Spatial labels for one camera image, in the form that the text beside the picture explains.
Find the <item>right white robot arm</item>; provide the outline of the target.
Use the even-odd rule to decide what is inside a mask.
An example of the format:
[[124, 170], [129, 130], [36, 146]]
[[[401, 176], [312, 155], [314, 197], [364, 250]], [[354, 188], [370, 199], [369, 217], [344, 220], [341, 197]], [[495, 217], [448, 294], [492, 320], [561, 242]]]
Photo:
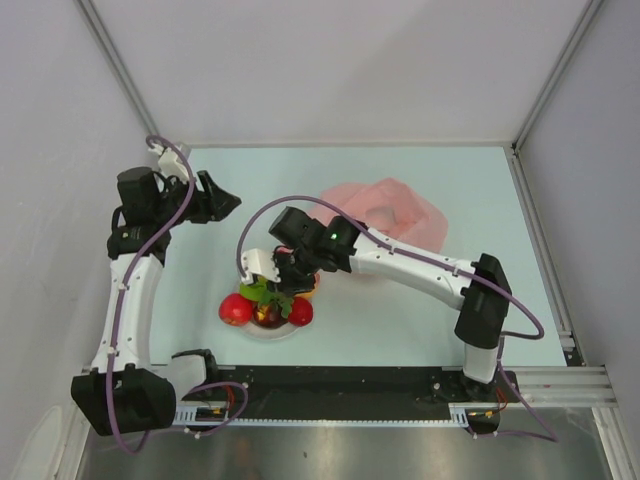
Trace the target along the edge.
[[269, 234], [285, 248], [273, 259], [279, 289], [287, 294], [310, 290], [320, 271], [342, 271], [396, 282], [456, 310], [454, 333], [464, 344], [462, 391], [473, 401], [496, 391], [500, 336], [512, 293], [497, 258], [429, 255], [350, 217], [336, 215], [324, 225], [294, 207], [282, 211]]

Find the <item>pink plastic bag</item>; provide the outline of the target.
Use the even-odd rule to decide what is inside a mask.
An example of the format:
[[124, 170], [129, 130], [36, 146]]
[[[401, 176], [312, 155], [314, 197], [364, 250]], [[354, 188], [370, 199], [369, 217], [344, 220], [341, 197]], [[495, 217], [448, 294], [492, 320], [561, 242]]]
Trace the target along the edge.
[[323, 191], [320, 198], [400, 242], [434, 253], [444, 246], [449, 227], [446, 216], [396, 179], [343, 183]]

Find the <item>fake dark purple fruit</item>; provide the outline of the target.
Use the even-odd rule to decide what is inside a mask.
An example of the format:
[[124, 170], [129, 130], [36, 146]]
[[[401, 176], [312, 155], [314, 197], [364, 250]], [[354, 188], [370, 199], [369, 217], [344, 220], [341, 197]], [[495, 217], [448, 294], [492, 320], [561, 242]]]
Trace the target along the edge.
[[287, 320], [282, 317], [278, 305], [262, 305], [254, 308], [252, 322], [260, 328], [273, 330], [285, 325]]

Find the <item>fake red apple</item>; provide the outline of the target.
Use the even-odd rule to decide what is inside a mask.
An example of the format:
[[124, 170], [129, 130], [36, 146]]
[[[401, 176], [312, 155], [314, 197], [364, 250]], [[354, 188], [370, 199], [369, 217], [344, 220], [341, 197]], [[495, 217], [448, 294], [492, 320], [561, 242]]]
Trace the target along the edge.
[[253, 304], [240, 293], [232, 293], [220, 303], [218, 316], [228, 325], [244, 326], [253, 317]]

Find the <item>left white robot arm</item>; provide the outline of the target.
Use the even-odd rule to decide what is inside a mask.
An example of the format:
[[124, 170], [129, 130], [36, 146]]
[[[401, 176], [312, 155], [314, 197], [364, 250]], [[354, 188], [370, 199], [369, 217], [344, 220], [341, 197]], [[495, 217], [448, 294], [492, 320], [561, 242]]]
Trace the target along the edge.
[[221, 376], [208, 349], [179, 352], [153, 370], [150, 327], [171, 240], [167, 222], [222, 221], [241, 203], [204, 170], [190, 183], [135, 167], [118, 175], [117, 190], [121, 204], [107, 240], [111, 290], [102, 339], [88, 373], [71, 383], [72, 399], [100, 436], [166, 428], [189, 392], [202, 400], [219, 392]]

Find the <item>fake cherry tomatoes bunch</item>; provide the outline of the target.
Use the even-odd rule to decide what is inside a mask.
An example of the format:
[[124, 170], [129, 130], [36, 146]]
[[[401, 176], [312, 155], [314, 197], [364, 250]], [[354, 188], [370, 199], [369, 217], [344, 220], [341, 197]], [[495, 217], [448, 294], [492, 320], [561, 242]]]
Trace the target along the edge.
[[287, 320], [293, 309], [293, 297], [276, 291], [268, 280], [258, 280], [248, 285], [239, 284], [240, 295], [253, 302], [258, 308], [271, 308], [279, 311], [280, 316]]

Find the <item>fake red pomegranate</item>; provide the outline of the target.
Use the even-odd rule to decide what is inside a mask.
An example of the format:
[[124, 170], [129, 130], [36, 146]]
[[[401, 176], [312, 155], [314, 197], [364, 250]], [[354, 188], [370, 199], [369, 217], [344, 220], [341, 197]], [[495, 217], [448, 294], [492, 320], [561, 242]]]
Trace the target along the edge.
[[309, 325], [314, 317], [314, 310], [311, 302], [302, 297], [295, 297], [287, 321], [296, 327]]

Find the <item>fake yellow fruit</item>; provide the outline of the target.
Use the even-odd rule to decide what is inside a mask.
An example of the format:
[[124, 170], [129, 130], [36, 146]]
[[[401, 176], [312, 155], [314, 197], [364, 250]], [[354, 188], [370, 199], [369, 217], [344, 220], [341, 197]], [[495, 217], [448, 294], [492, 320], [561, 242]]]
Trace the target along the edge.
[[299, 293], [298, 297], [304, 298], [304, 299], [310, 301], [313, 298], [313, 296], [317, 293], [318, 287], [320, 285], [320, 280], [321, 280], [320, 274], [316, 273], [314, 275], [314, 284], [313, 284], [312, 289], [310, 291], [307, 291], [307, 292]]

